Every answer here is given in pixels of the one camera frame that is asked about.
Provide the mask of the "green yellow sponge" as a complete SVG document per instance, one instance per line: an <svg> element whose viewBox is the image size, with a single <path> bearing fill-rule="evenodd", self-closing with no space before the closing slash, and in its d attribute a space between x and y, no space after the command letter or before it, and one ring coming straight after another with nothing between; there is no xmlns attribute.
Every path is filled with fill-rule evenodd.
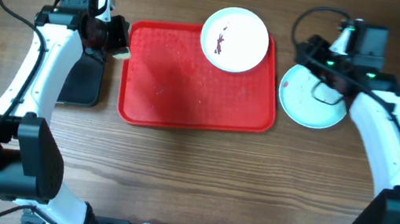
<svg viewBox="0 0 400 224"><path fill-rule="evenodd" d="M121 50L117 50L112 54L115 59L127 60L131 58L129 47L124 47Z"/></svg>

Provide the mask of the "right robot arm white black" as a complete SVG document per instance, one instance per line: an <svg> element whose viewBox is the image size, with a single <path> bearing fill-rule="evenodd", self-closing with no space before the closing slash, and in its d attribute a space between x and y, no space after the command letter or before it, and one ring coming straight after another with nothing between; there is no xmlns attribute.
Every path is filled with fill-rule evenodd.
<svg viewBox="0 0 400 224"><path fill-rule="evenodd" d="M295 62L339 93L362 138L374 197L352 224L400 224L400 86L382 69L389 30L349 16L340 30L335 42L295 42Z"/></svg>

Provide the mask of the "white plate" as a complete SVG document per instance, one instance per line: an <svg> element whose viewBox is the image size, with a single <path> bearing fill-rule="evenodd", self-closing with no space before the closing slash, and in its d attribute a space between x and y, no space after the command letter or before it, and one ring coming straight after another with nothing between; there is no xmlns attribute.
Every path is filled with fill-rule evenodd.
<svg viewBox="0 0 400 224"><path fill-rule="evenodd" d="M240 7L211 14L200 33L204 56L216 68L241 73L255 68L269 48L269 33L260 17Z"/></svg>

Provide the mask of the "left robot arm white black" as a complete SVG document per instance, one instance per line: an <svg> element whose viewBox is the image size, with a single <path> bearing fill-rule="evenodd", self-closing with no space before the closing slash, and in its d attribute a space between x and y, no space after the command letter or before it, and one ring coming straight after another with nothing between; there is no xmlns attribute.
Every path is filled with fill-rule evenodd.
<svg viewBox="0 0 400 224"><path fill-rule="evenodd" d="M93 208L63 181L64 161L50 131L69 72L82 56L104 63L130 56L128 24L110 0L54 0L28 27L33 41L0 97L0 199L44 224L99 224Z"/></svg>

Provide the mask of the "light green plate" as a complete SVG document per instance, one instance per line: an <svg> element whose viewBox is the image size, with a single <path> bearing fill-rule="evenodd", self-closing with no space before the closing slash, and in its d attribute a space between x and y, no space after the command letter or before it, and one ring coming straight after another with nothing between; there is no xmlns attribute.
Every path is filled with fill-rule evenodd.
<svg viewBox="0 0 400 224"><path fill-rule="evenodd" d="M278 94L284 112L306 128L327 129L347 114L343 95L299 64L285 73Z"/></svg>

